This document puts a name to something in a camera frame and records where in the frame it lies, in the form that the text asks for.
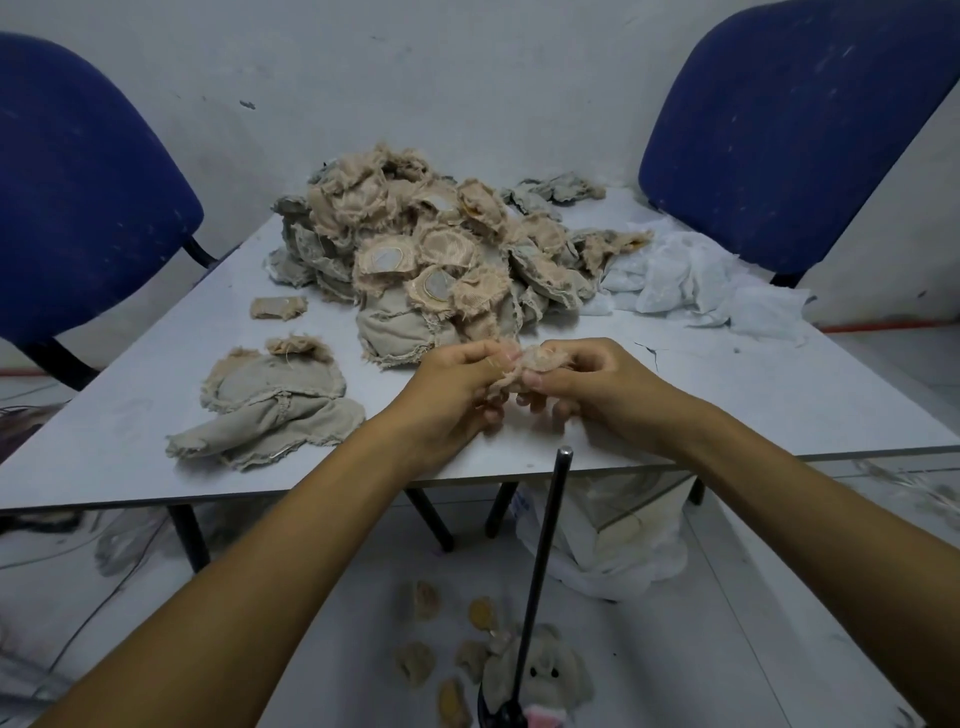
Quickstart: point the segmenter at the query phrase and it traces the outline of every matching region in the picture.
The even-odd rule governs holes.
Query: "white table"
[[[628,190],[564,210],[571,228],[621,228],[643,219]],[[200,382],[237,346],[262,348],[290,332],[317,334],[333,349],[347,395],[372,416],[410,377],[381,372],[361,358],[356,309],[299,291],[309,310],[290,322],[254,321],[255,296],[291,294],[262,267],[281,245],[280,220],[259,231],[171,309],[0,467],[0,512],[95,507],[286,491],[330,448],[304,446],[266,468],[236,473],[215,462],[176,462],[165,436],[208,420]],[[683,328],[616,311],[609,317],[559,317],[526,338],[609,336],[668,381],[724,408],[773,442],[808,460],[960,450],[960,438],[885,380],[810,326],[802,346],[757,341],[726,328]],[[648,349],[656,350],[655,357]],[[499,434],[477,438],[437,481],[510,481],[545,475],[558,445],[573,447],[576,473],[667,467],[630,451],[610,433],[570,423],[554,431],[544,417],[511,407]]]

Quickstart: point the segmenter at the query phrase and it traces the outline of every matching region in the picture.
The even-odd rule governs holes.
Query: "hand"
[[[572,369],[524,372],[523,383],[533,393],[517,395],[519,404],[537,413],[546,407],[547,397],[559,398],[553,407],[557,421],[582,414],[648,452],[674,456],[687,426],[696,422],[701,400],[663,381],[611,339],[543,345],[567,352]]]
[[[483,430],[503,422],[503,403],[487,388],[514,368],[511,343],[477,341],[428,352],[403,391],[375,418],[402,440],[411,477],[439,468]]]

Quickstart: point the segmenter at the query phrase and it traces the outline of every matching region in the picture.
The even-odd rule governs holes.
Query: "chair backrest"
[[[0,33],[0,337],[48,339],[123,301],[204,210],[123,93],[76,54]]]
[[[729,17],[674,82],[651,203],[777,273],[819,262],[960,75],[957,0],[787,0]]]

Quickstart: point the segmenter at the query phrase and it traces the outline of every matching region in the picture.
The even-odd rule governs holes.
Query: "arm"
[[[511,368],[511,358],[492,342],[428,354],[390,407],[35,726],[254,726],[303,633],[396,494],[502,419],[502,402],[477,406],[475,392]]]
[[[610,340],[548,342],[574,368],[524,375],[583,414],[701,476],[827,606],[931,725],[960,725],[960,551],[670,386]]]

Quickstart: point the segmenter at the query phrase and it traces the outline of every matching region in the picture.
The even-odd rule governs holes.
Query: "white wall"
[[[201,198],[198,239],[221,254],[321,161],[380,138],[491,183],[575,168],[636,184],[646,139],[690,49],[754,4],[0,0],[0,27],[67,46],[123,89]],[[923,148],[911,149],[884,183],[887,202],[871,200],[825,270],[811,274],[819,319],[960,312],[950,289],[950,278],[960,278],[945,265],[957,257],[960,227],[951,209],[960,187],[956,94],[948,105],[938,117],[949,119],[931,122],[935,129],[915,145]],[[181,258],[63,342],[91,363],[110,361],[199,276]],[[892,276],[909,279],[912,296],[895,293]],[[913,298],[924,288],[923,299]],[[0,366],[15,358],[0,350]]]

